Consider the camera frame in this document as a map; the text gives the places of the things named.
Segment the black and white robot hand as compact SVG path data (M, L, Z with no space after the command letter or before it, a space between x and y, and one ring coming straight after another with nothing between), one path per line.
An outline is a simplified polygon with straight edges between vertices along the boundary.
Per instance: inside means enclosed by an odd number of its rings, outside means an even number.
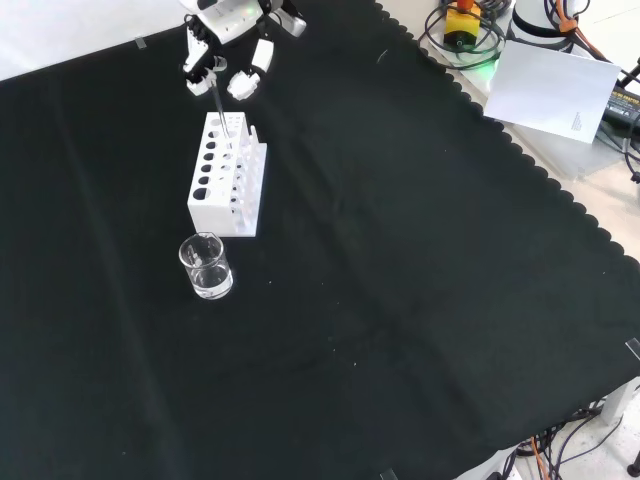
M256 41L250 65L233 74L227 92L242 101L257 90L269 71L275 46L270 23L298 38L307 23L291 1L183 1L188 55L182 66L185 83L195 96L218 93L218 78L227 69L225 53L249 39Z

